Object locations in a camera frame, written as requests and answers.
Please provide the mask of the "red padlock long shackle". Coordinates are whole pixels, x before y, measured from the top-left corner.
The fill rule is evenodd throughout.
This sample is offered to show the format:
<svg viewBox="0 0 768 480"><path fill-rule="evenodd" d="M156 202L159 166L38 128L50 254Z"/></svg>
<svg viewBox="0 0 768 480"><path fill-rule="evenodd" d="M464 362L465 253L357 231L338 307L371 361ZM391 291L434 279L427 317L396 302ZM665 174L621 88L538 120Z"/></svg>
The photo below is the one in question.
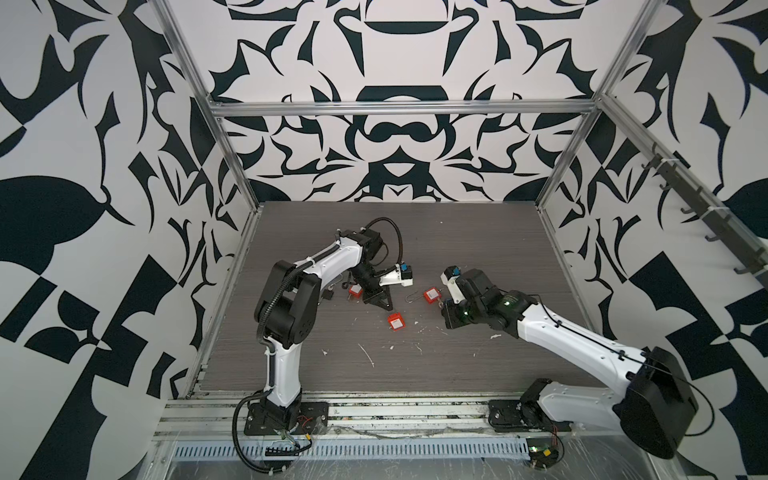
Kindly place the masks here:
<svg viewBox="0 0 768 480"><path fill-rule="evenodd" d="M387 322L393 331L401 330L405 327L405 321L400 313L389 315Z"/></svg>

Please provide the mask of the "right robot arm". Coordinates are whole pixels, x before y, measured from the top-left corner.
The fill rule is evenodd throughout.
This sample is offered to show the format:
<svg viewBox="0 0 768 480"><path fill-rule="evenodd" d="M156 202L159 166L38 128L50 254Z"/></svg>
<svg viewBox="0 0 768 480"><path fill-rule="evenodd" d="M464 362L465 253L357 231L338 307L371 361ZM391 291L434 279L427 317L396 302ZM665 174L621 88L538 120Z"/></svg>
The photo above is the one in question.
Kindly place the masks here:
<svg viewBox="0 0 768 480"><path fill-rule="evenodd" d="M449 329L484 324L537 345L599 381L597 387L538 378L516 401L493 401L497 432L553 432L566 423L621 431L650 455L673 458L699 406L678 359L654 347L609 340L556 314L537 295L505 291L479 269L447 267L441 314Z"/></svg>

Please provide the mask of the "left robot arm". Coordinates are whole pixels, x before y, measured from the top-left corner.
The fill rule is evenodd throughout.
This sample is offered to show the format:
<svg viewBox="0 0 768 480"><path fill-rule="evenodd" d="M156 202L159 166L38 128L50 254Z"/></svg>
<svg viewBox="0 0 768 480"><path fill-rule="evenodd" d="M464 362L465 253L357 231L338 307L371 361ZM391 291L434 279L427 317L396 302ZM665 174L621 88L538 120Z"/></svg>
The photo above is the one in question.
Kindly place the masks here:
<svg viewBox="0 0 768 480"><path fill-rule="evenodd" d="M395 263L380 270L374 258L385 242L373 229L378 223L392 226L397 240ZM254 310L257 340L267 358L265 398L260 404L268 413L286 422L298 414L301 348L316 322L321 293L332 281L349 275L362 289L364 303L391 312L390 287L413 284L412 269L403 256L401 230L391 218L378 217L359 230L337 232L335 240L318 253L296 262L275 263Z"/></svg>

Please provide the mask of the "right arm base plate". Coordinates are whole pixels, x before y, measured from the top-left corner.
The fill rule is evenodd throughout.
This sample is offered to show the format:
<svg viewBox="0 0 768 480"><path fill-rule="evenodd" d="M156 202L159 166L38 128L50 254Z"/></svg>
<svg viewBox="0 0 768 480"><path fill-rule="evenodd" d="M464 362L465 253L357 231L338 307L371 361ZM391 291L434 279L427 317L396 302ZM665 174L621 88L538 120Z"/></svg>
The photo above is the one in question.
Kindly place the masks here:
<svg viewBox="0 0 768 480"><path fill-rule="evenodd" d="M488 423L497 433L571 431L569 422L551 420L533 401L491 400L488 408Z"/></svg>

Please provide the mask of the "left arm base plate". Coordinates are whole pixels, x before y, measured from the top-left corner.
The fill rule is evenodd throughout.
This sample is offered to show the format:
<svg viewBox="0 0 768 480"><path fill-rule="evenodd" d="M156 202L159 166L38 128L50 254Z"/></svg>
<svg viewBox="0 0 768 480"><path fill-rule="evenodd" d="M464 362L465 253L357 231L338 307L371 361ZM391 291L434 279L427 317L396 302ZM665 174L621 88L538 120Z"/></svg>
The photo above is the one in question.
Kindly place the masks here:
<svg viewBox="0 0 768 480"><path fill-rule="evenodd" d="M327 426L329 407L327 402L299 400L288 407L266 400L254 402L248 406L243 433L246 436L265 436L280 431L313 434Z"/></svg>

